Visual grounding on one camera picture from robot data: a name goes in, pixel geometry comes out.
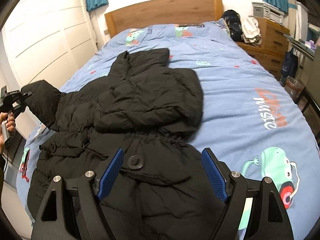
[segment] black button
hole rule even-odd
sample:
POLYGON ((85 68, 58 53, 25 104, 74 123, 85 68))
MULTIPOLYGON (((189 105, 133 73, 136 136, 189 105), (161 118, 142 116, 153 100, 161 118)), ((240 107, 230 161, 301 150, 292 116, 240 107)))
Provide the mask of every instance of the black button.
POLYGON ((53 142, 53 143, 50 145, 50 151, 51 151, 52 153, 54 153, 56 150, 57 150, 56 143, 53 142))
POLYGON ((140 155, 133 155, 128 159, 127 164, 131 170, 141 169, 144 165, 144 159, 140 155))

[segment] black puffer jacket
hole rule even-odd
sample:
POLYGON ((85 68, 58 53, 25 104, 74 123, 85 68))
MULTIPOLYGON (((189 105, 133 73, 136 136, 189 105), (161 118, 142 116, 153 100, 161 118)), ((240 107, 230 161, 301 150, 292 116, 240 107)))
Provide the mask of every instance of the black puffer jacket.
POLYGON ((77 178, 121 147, 121 172, 101 202, 115 237, 209 239, 222 204, 200 153, 185 142, 200 124, 203 94, 196 73, 168 68, 168 57, 168 49, 124 52, 107 77, 78 92, 61 93, 46 81, 23 87, 33 92, 32 113, 57 131, 40 146, 32 176, 34 218, 54 176, 77 178), (133 155, 144 158, 141 169, 128 167, 133 155))

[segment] trash can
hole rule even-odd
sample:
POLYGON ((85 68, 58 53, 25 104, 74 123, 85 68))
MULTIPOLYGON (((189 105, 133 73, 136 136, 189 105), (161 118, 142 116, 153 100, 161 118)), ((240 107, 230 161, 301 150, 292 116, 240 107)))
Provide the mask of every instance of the trash can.
POLYGON ((296 99, 303 90, 303 85, 301 85, 293 77, 287 77, 285 79, 284 90, 290 95, 292 99, 296 99))

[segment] drawer handle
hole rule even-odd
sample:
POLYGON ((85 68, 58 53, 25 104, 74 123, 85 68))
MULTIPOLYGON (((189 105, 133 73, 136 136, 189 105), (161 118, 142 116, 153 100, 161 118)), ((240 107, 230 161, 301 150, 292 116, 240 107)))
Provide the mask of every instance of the drawer handle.
POLYGON ((279 30, 276 30, 274 29, 276 33, 281 33, 282 35, 284 34, 283 32, 279 31, 279 30))
POLYGON ((279 60, 272 59, 271 61, 272 61, 272 62, 276 62, 276 63, 279 63, 279 64, 280 64, 280 61, 279 61, 279 60))
POLYGON ((283 46, 282 43, 279 42, 279 41, 273 41, 273 43, 276 43, 276 44, 279 44, 279 45, 283 46))

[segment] silver bolt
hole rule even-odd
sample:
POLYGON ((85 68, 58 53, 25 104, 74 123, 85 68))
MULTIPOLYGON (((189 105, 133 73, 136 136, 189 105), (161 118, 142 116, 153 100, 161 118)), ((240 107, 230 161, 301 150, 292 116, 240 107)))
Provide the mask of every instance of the silver bolt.
POLYGON ((94 172, 93 172, 93 171, 87 171, 87 172, 85 173, 85 176, 88 177, 88 178, 92 177, 93 175, 94 175, 94 172))
POLYGON ((232 177, 235 177, 235 178, 239 178, 240 177, 240 173, 237 172, 237 171, 231 172, 231 175, 232 175, 232 177))
POLYGON ((58 176, 55 176, 55 177, 53 178, 53 181, 54 181, 54 182, 58 182, 58 181, 60 181, 60 179, 61 179, 61 177, 58 175, 58 176))
POLYGON ((265 181, 266 183, 271 183, 271 182, 272 182, 272 179, 269 178, 269 177, 265 177, 265 178, 264 178, 264 181, 265 181))

